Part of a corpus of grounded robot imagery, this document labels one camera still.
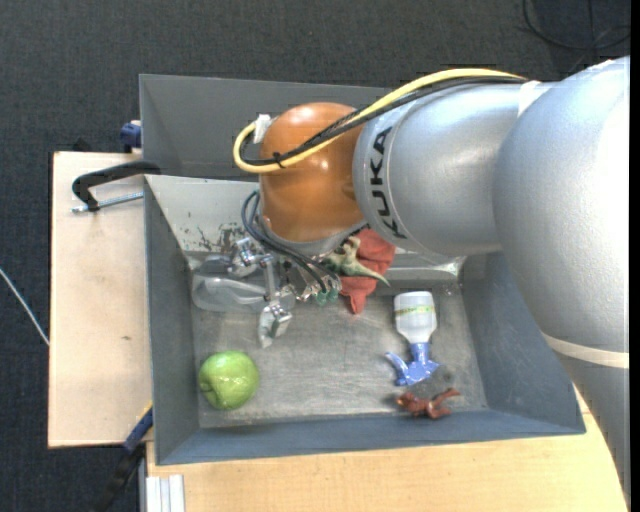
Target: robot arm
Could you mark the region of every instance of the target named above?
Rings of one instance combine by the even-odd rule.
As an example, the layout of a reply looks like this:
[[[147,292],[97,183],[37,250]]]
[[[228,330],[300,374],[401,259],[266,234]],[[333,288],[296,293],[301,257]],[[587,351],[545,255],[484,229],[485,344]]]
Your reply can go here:
[[[558,83],[501,82],[459,82],[424,96],[400,89],[393,101],[407,101],[381,110],[357,139],[355,200],[383,238],[434,266],[504,252],[541,331],[600,418],[630,495],[630,59]]]

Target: wooden board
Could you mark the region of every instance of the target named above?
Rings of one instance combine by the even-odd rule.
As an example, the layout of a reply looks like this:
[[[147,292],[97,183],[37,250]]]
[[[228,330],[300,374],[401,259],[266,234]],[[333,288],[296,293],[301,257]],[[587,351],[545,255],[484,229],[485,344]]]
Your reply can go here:
[[[142,201],[74,214],[73,180],[135,155],[54,155],[49,446],[120,443],[151,400]],[[100,199],[141,177],[96,187]]]
[[[179,466],[156,466],[150,444],[147,471],[183,474],[188,512],[625,511],[584,416],[584,435]]]

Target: green apple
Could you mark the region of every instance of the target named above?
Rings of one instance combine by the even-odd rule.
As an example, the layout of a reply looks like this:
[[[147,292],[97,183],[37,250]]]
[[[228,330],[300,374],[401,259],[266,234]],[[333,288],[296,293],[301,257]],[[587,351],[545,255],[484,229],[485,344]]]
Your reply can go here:
[[[258,389],[260,373],[244,352],[226,350],[209,356],[198,372],[198,385],[216,409],[237,409]]]

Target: black cable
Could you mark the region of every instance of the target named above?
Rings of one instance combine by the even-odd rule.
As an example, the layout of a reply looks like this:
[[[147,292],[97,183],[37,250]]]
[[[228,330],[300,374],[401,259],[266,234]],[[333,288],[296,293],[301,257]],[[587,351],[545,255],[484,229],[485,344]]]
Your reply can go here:
[[[144,458],[144,454],[144,443],[136,445],[132,452],[125,451],[118,461],[113,475],[107,482],[107,485],[100,494],[100,497],[89,509],[89,512],[106,512],[106,510],[109,509],[111,504],[133,477],[136,469],[138,469],[138,466],[140,465],[140,462]]]
[[[260,193],[258,191],[254,191],[250,196],[249,199],[251,199],[251,196],[253,196],[255,198],[254,200],[254,204],[253,204],[253,208],[251,210],[251,214],[250,214],[250,218],[253,220],[256,217],[256,213],[258,211],[258,204],[260,202]],[[255,235],[257,235],[260,239],[260,241],[266,245],[267,247],[270,247],[271,249],[275,250],[275,251],[279,251],[284,253],[285,255],[289,256],[290,258],[292,258],[298,265],[300,265],[301,267],[303,267],[307,272],[309,272],[309,274],[311,274],[311,276],[318,281],[318,283],[320,284],[320,286],[322,287],[322,291],[326,292],[326,286],[324,284],[324,281],[322,281],[322,279],[320,278],[320,276],[318,276],[318,274],[311,268],[311,267],[316,267],[319,270],[323,270],[325,271],[327,274],[329,274],[329,277],[331,277],[332,279],[334,279],[335,281],[339,281],[338,276],[333,273],[331,270],[326,269],[325,267],[323,267],[320,263],[316,262],[315,260],[313,260],[312,258],[309,258],[308,256],[305,256],[304,254],[300,254],[296,251],[294,251],[293,249],[290,249],[288,247],[285,247],[283,244],[276,242],[275,240],[271,240],[266,234],[258,231],[256,229],[255,226],[251,225],[250,228],[253,230],[253,233]]]
[[[334,123],[330,124],[322,131],[313,135],[311,138],[307,139],[305,142],[297,146],[296,148],[287,151],[286,153],[278,154],[273,158],[257,158],[257,159],[248,159],[242,156],[242,159],[251,165],[271,165],[271,164],[280,164],[280,162],[297,156],[300,153],[303,153],[313,147],[322,144],[323,142],[327,142],[338,135],[341,135],[357,126],[360,126],[371,119],[381,116],[386,112],[389,112],[395,108],[401,107],[407,103],[415,101],[419,98],[428,96],[430,94],[434,94],[436,92],[440,92],[446,89],[451,89],[453,87],[459,87],[462,85],[482,85],[488,83],[523,83],[526,81],[524,78],[519,77],[508,77],[508,76],[475,76],[475,77],[461,77],[461,78],[450,78],[447,80],[443,80],[441,82],[436,82],[434,84],[430,84],[411,93],[405,94],[401,96],[397,100],[391,102],[388,105],[380,107],[369,114],[362,116],[356,120],[352,120],[357,114],[362,112],[364,108],[356,110],[354,112],[350,112],[346,116],[338,119]],[[247,137],[240,147],[240,153],[242,154],[249,143],[249,138]]]
[[[594,26],[593,26],[593,12],[592,12],[592,10],[593,10],[592,7],[593,6],[591,5],[591,2],[589,2],[589,5],[591,7],[590,14],[589,14],[589,22],[590,22],[591,34],[592,34],[592,38],[593,38],[595,36],[595,34],[594,34]],[[552,44],[554,46],[559,46],[560,48],[565,48],[567,50],[580,50],[580,51],[585,51],[585,52],[605,50],[605,49],[610,48],[612,46],[616,46],[616,45],[618,45],[620,43],[623,43],[624,41],[626,41],[627,39],[629,39],[631,37],[631,32],[629,31],[627,34],[625,34],[620,39],[616,39],[614,41],[611,41],[611,42],[609,42],[607,44],[603,44],[603,45],[598,45],[597,44],[598,40],[604,39],[603,36],[605,36],[605,35],[608,36],[614,30],[618,30],[618,29],[622,29],[622,28],[631,29],[630,25],[618,25],[616,27],[610,27],[605,32],[600,34],[597,38],[595,38],[593,40],[591,45],[589,45],[589,46],[576,46],[576,45],[565,43],[564,41],[560,41],[559,39],[552,38],[551,36],[545,34],[542,30],[537,28],[533,24],[533,21],[531,21],[531,17],[529,16],[528,0],[522,0],[522,15],[524,16],[524,21],[526,22],[527,27],[529,28],[529,30],[531,30],[531,32],[533,32],[535,35],[537,35],[540,39],[542,39],[543,41],[546,41],[549,44]]]
[[[587,0],[587,7],[589,11],[589,32],[591,33],[591,40],[596,39],[595,19],[593,16],[593,0]]]
[[[247,209],[249,207],[251,200],[254,200],[254,204],[253,204],[252,211],[249,215],[249,218],[251,220],[249,220],[247,219]],[[241,213],[242,223],[245,229],[247,230],[247,232],[268,249],[271,249],[275,252],[282,253],[288,256],[289,258],[291,258],[293,261],[295,261],[304,271],[306,271],[320,285],[322,292],[326,293],[327,292],[326,284],[324,283],[322,278],[318,275],[318,273],[315,270],[313,270],[313,268],[311,268],[311,266],[322,268],[322,270],[326,271],[330,275],[330,277],[332,277],[336,281],[339,281],[338,277],[333,272],[328,271],[324,267],[320,267],[320,264],[312,260],[311,258],[303,254],[297,253],[289,249],[288,247],[285,247],[284,245],[269,239],[266,235],[259,232],[256,229],[256,227],[253,225],[253,221],[255,219],[259,201],[260,201],[260,194],[256,190],[251,194],[249,194],[249,196],[245,199],[242,205],[242,210],[240,213]]]

